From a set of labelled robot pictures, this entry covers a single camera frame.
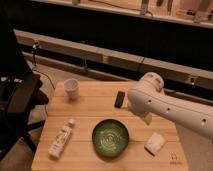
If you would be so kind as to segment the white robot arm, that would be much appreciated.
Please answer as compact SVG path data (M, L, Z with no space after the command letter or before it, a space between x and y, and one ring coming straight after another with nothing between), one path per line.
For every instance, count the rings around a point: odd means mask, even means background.
M164 80L146 73L128 89L129 110L138 116L152 112L213 140L213 107L162 94Z

